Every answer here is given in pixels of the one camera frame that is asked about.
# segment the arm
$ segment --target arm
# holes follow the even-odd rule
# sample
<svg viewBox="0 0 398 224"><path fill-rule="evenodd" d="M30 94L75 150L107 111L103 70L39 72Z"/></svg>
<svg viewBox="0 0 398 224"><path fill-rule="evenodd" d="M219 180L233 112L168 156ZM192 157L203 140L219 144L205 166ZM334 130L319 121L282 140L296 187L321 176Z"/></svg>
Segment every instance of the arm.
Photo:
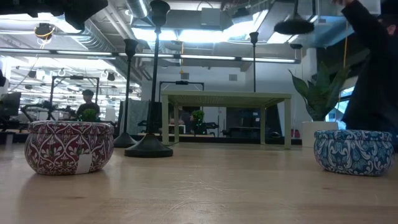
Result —
<svg viewBox="0 0 398 224"><path fill-rule="evenodd" d="M342 13L362 43L370 50L387 49L387 29L358 0L346 0Z"/></svg>

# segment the black candle holder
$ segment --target black candle holder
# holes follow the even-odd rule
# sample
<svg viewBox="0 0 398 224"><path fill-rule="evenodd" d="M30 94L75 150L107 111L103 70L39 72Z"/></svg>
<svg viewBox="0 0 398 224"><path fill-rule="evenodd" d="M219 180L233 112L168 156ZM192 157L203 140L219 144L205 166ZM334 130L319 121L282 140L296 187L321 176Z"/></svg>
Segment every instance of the black candle holder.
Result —
<svg viewBox="0 0 398 224"><path fill-rule="evenodd" d="M313 23L302 19L298 13L298 9L299 0L295 0L293 16L286 21L277 23L274 27L274 31L285 35L308 34L313 32L315 26Z"/></svg>
<svg viewBox="0 0 398 224"><path fill-rule="evenodd" d="M252 32L250 35L250 42L253 45L253 90L256 92L256 43L258 41L259 33Z"/></svg>
<svg viewBox="0 0 398 224"><path fill-rule="evenodd" d="M152 22L155 24L156 42L155 42L155 57L154 57L154 74L152 76L152 95L149 106L149 120L146 134L141 141L136 145L127 148L124 155L128 157L144 157L144 158L159 158L173 156L173 150L164 146L154 135L154 110L155 94L156 94L156 79L157 79L157 62L159 59L159 34L160 28L166 24L167 13L170 11L170 6L164 1L154 0L150 3L152 8Z"/></svg>
<svg viewBox="0 0 398 224"><path fill-rule="evenodd" d="M132 39L125 39L124 43L126 44L126 55L127 55L127 83L126 83L126 100L124 102L124 126L123 132L113 141L114 147L130 147L134 144L137 144L136 140L134 140L127 133L127 112L129 109L129 88L130 88L130 71L131 71L131 59L136 54L136 47L138 45L138 41Z"/></svg>

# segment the wooden table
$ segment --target wooden table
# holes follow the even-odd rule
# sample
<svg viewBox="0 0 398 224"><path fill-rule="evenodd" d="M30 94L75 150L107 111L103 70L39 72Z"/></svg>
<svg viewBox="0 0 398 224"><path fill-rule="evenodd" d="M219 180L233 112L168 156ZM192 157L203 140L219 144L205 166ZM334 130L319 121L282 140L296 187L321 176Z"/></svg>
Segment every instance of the wooden table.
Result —
<svg viewBox="0 0 398 224"><path fill-rule="evenodd" d="M285 103L285 148L290 149L291 94L285 93L245 93L216 91L176 91L164 90L162 95L162 135L163 143L169 144L169 103L174 106L174 117L178 118L179 106L214 106L230 108L260 108L261 144L266 143L266 108L280 102ZM178 123L175 124L175 142L179 142Z"/></svg>

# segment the potted plant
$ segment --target potted plant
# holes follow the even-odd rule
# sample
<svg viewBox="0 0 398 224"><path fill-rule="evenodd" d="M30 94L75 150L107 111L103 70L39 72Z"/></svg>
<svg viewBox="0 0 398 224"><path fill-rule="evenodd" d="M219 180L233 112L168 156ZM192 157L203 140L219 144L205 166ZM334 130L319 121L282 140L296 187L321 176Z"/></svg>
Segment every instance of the potted plant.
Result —
<svg viewBox="0 0 398 224"><path fill-rule="evenodd" d="M87 109L82 112L78 118L79 121L97 122L96 111L94 109Z"/></svg>
<svg viewBox="0 0 398 224"><path fill-rule="evenodd" d="M322 62L318 68L316 82L305 81L292 75L293 84L298 93L303 97L306 109L312 122L303 122L303 147L313 147L315 142L314 132L319 130L338 129L336 122L325 122L326 115L335 108L340 98L341 87L348 75L348 68L340 70L331 80L326 65Z"/></svg>
<svg viewBox="0 0 398 224"><path fill-rule="evenodd" d="M192 124L194 134L206 134L206 128L204 128L203 120L205 119L205 112L196 110L192 112Z"/></svg>

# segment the table surface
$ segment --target table surface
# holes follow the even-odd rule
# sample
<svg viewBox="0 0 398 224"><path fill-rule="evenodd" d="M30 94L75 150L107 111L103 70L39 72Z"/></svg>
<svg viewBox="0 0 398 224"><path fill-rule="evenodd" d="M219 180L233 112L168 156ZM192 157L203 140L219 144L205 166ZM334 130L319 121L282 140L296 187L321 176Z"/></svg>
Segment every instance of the table surface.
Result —
<svg viewBox="0 0 398 224"><path fill-rule="evenodd" d="M324 171L313 149L179 143L174 156L115 149L102 171L37 175L0 146L3 224L397 223L398 166L383 177Z"/></svg>
<svg viewBox="0 0 398 224"><path fill-rule="evenodd" d="M259 108L275 105L285 99L291 99L286 93L248 93L217 91L178 91L164 90L169 102L181 106L226 106L238 108Z"/></svg>

